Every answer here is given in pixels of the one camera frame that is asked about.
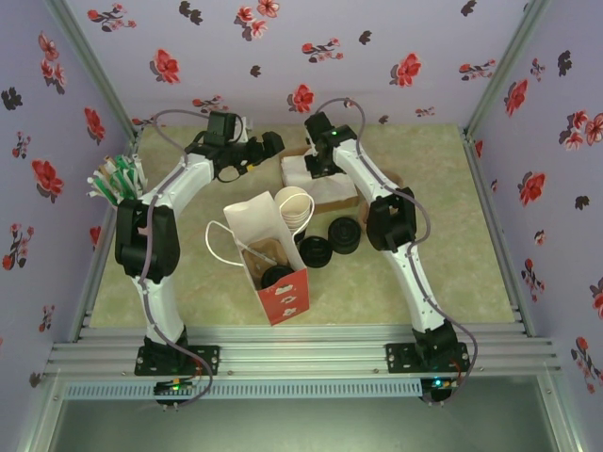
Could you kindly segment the black plastic cup lid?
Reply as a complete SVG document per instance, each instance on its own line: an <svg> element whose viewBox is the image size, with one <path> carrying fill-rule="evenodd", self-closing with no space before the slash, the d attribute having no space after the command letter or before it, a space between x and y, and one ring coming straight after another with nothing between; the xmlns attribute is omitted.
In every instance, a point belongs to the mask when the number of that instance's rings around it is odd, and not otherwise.
<svg viewBox="0 0 603 452"><path fill-rule="evenodd" d="M285 266L285 265L271 266L263 273L263 275L260 279L261 288L267 289L267 288L273 286L274 284L276 284L282 278L284 278L294 272L295 272L295 270L292 269L290 266Z"/></svg>

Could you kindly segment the red white paper bag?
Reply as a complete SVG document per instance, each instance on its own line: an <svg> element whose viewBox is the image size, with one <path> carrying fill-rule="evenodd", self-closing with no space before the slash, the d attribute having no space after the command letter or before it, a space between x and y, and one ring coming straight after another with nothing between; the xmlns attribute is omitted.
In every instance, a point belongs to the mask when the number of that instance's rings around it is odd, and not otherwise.
<svg viewBox="0 0 603 452"><path fill-rule="evenodd" d="M226 260L217 253L214 253L213 257L224 264L243 269L270 325L275 326L308 311L309 279L307 267L295 243L295 236L298 234L293 235L288 230L270 193L264 192L246 202L230 204L223 209L223 214L225 224L212 220L208 225L217 225L229 233L238 257L235 261ZM242 245L248 246L265 238L274 238L281 242L289 260L288 266L295 272L267 289L256 289L243 263Z"/></svg>

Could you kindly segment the cardboard napkin box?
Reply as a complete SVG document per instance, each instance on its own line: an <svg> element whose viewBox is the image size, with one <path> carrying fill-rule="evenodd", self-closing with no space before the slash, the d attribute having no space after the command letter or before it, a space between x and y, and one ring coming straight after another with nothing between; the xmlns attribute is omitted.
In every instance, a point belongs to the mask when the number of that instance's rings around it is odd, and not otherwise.
<svg viewBox="0 0 603 452"><path fill-rule="evenodd" d="M284 157L286 156L294 156L294 155L302 155L303 157L306 157L308 154L311 153L311 148L308 146L304 146L304 147L300 147L300 148L292 148L289 150L285 150L283 151L280 155L279 155L279 160L280 160L280 170L281 170L281 179L282 179L282 183L283 186L284 185L284 181L283 181L283 175L282 175L282 169L281 169L281 161ZM341 209L346 209L346 208L350 208L350 207L354 207L357 206L359 203L359 195L357 192L357 196L354 198L350 198L344 201L339 201L339 202L329 202L329 203L324 203L324 204L317 204L316 203L316 210L315 212L317 214L322 214L322 213L327 213L327 212L331 212L331 211L335 211L335 210L341 210Z"/></svg>

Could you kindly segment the white paper cup stack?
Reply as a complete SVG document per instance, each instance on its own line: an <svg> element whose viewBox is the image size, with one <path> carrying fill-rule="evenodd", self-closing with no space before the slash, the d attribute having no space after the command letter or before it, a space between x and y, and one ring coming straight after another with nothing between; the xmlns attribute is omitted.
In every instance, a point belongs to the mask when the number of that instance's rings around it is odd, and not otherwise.
<svg viewBox="0 0 603 452"><path fill-rule="evenodd" d="M286 186L276 193L274 202L293 235L305 230L314 214L315 201L303 188Z"/></svg>

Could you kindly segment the right black controller board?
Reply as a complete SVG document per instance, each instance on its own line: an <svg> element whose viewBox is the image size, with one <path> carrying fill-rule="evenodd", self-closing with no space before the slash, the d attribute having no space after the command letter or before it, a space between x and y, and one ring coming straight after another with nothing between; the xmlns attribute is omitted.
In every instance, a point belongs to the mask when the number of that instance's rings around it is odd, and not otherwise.
<svg viewBox="0 0 603 452"><path fill-rule="evenodd" d="M449 378L421 379L420 383L422 395L419 398L430 406L443 406L458 387L457 380Z"/></svg>

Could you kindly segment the black controller board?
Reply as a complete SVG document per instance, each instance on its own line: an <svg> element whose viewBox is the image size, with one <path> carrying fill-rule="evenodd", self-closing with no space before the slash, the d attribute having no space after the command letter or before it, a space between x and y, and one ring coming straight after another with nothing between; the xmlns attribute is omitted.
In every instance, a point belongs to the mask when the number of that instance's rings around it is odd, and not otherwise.
<svg viewBox="0 0 603 452"><path fill-rule="evenodd" d="M421 379L420 383L422 395L419 398L430 406L443 406L458 387L457 380L449 378Z"/></svg>
<svg viewBox="0 0 603 452"><path fill-rule="evenodd" d="M164 410L177 409L179 405L192 398L194 381L192 379L173 379L158 382L153 389L156 403Z"/></svg>

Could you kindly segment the left black controller board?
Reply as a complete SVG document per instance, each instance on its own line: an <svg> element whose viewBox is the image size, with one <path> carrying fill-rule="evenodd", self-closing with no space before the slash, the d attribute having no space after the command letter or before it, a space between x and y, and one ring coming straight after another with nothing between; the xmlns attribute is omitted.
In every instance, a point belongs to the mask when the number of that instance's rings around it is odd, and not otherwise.
<svg viewBox="0 0 603 452"><path fill-rule="evenodd" d="M177 409L179 405L192 398L194 381L192 379L173 379L158 382L153 389L156 403L164 410Z"/></svg>

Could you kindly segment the aluminium frame post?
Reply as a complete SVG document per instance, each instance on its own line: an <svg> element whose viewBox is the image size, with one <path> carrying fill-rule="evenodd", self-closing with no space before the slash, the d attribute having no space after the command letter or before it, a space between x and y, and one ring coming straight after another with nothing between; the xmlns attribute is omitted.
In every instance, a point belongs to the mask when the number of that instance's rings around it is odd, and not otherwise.
<svg viewBox="0 0 603 452"><path fill-rule="evenodd" d="M54 17L65 38L73 47L80 63L91 78L95 87L106 101L113 117L118 121L129 141L134 143L138 132L128 119L125 108L119 99L117 91L110 82L101 61L92 49L82 27L79 25L66 0L42 0Z"/></svg>
<svg viewBox="0 0 603 452"><path fill-rule="evenodd" d="M467 126L463 129L466 137L474 136L482 126L486 116L496 102L499 93L505 86L507 77L513 70L517 60L522 56L530 43L531 37L543 19L546 10L553 0L529 0L523 10L522 19L503 53L497 69L480 98Z"/></svg>

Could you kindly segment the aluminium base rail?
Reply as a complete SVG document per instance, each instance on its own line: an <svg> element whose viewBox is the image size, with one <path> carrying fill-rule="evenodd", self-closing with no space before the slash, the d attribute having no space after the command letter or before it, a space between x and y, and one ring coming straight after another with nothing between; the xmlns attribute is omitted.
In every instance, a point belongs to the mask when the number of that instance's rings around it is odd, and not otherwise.
<svg viewBox="0 0 603 452"><path fill-rule="evenodd" d="M530 337L520 323L470 326L460 341L476 342L475 377L556 374L562 363L552 341ZM410 342L402 325L199 327L192 344L220 347L220 379L384 378L385 347ZM134 374L140 329L84 328L74 343L55 344L47 375L64 379L118 379Z"/></svg>

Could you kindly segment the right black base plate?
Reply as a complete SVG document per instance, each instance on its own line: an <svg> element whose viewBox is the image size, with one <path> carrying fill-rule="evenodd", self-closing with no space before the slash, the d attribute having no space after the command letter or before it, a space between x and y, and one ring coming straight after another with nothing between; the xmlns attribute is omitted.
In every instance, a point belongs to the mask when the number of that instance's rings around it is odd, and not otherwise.
<svg viewBox="0 0 603 452"><path fill-rule="evenodd" d="M417 343L392 343L385 346L390 374L465 372L470 365L466 344L458 343L444 351L425 351Z"/></svg>

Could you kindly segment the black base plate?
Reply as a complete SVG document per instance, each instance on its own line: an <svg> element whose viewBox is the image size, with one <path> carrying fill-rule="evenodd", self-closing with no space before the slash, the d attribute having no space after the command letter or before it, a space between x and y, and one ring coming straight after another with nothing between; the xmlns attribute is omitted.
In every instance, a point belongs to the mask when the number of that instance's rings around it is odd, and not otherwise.
<svg viewBox="0 0 603 452"><path fill-rule="evenodd" d="M392 343L385 346L390 374L465 372L470 365L466 344L458 343L444 351L425 351L417 343Z"/></svg>
<svg viewBox="0 0 603 452"><path fill-rule="evenodd" d="M218 374L220 348L218 346L188 346L187 351L202 358L214 375ZM139 348L134 374L138 377L192 377L199 369L207 374L204 367L189 354L173 347L151 343Z"/></svg>

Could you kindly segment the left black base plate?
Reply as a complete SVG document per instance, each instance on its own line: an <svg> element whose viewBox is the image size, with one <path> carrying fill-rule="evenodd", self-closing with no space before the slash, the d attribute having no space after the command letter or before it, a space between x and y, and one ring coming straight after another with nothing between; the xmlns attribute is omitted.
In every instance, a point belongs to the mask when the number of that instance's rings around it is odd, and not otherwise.
<svg viewBox="0 0 603 452"><path fill-rule="evenodd" d="M214 375L218 374L220 348L218 346L188 346L187 351L202 358ZM204 367L189 354L173 347L151 343L139 348L134 374L138 377L192 377L199 369L207 374Z"/></svg>

